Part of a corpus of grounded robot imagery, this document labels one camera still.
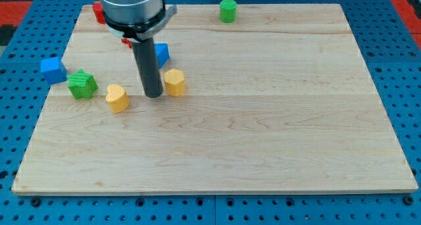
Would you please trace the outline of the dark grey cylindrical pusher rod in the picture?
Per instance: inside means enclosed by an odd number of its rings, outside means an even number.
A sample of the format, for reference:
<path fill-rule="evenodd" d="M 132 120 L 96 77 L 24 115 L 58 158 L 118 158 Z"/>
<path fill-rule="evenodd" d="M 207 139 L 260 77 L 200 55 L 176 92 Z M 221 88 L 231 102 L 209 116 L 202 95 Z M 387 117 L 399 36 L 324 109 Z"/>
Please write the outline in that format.
<path fill-rule="evenodd" d="M 163 88 L 153 38 L 132 42 L 132 50 L 145 95 L 149 98 L 161 96 Z"/>

